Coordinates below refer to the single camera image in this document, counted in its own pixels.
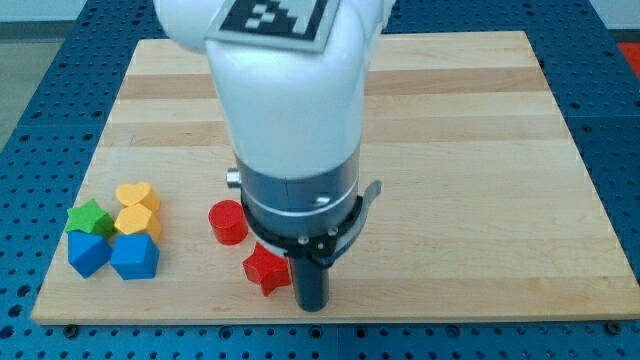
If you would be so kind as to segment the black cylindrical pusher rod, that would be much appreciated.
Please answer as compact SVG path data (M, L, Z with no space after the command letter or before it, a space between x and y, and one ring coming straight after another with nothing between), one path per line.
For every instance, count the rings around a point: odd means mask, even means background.
M307 312L323 309L329 300L328 270L304 257L291 258L290 270L298 306Z

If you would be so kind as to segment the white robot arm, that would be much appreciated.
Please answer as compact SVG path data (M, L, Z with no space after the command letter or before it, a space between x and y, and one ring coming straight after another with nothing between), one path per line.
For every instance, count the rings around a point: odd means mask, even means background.
M205 54L248 224L288 260L298 305L322 309L328 271L382 184L359 185L364 92L391 0L154 0L165 34Z

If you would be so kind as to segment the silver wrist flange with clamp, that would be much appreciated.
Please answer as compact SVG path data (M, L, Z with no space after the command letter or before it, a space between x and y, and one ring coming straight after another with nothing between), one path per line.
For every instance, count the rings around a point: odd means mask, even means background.
M359 153L339 166L302 178L272 177L236 161L226 182L240 190L250 230L268 251L328 268L355 243L382 190L373 181L362 194Z

